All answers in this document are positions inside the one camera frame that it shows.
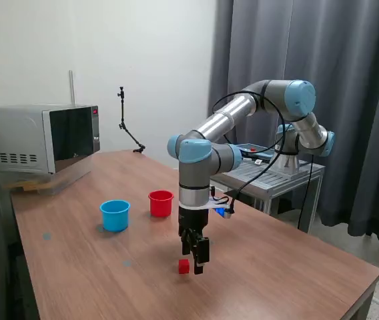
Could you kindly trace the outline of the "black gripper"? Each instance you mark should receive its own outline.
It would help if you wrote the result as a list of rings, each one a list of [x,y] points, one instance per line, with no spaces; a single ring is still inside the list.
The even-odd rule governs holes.
[[[210,240],[207,237],[197,239],[192,245],[192,231],[202,233],[203,228],[208,224],[207,209],[185,209],[179,207],[178,211],[178,233],[181,238],[181,253],[194,257],[194,274],[199,275],[204,271],[204,264],[210,261]]]

